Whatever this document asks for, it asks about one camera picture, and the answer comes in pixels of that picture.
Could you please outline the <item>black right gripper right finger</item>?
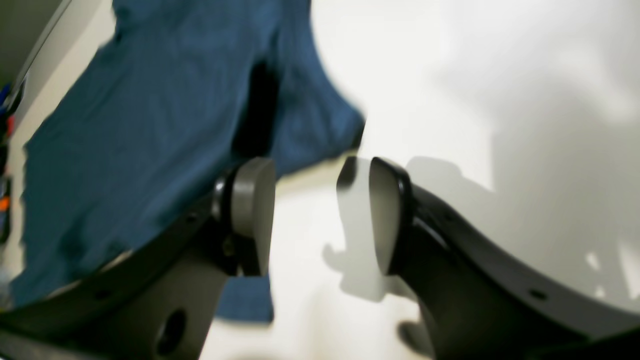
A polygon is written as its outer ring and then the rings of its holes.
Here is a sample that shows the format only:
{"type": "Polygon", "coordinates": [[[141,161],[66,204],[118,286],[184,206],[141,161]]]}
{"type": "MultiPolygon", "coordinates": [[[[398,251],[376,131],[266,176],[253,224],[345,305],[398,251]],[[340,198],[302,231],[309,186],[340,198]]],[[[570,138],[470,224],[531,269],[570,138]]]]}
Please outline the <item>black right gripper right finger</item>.
{"type": "Polygon", "coordinates": [[[369,168],[382,274],[416,294],[438,360],[637,360],[639,315],[551,280],[380,157],[369,168]]]}

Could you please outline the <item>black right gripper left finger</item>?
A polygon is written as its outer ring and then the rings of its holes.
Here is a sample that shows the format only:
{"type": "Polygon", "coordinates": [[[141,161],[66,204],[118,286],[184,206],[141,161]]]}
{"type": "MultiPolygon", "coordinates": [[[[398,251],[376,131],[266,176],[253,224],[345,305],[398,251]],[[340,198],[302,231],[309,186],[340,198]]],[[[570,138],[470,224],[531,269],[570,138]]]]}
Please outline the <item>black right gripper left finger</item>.
{"type": "Polygon", "coordinates": [[[275,165],[230,168],[161,235],[68,291],[1,315],[3,360],[196,360],[228,278],[268,272],[275,165]]]}

